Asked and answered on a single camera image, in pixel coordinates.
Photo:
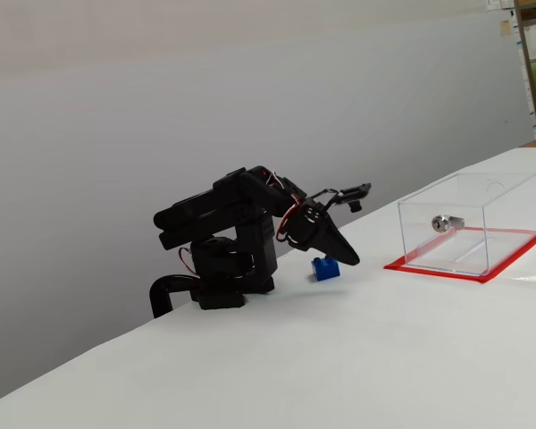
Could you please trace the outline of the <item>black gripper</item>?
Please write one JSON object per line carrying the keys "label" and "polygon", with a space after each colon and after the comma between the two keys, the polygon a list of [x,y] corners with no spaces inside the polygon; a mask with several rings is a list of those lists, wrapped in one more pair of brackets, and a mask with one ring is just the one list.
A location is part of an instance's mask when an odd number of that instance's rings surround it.
{"label": "black gripper", "polygon": [[344,265],[358,265],[360,258],[325,210],[313,198],[304,199],[284,223],[284,239],[302,251],[315,249]]}

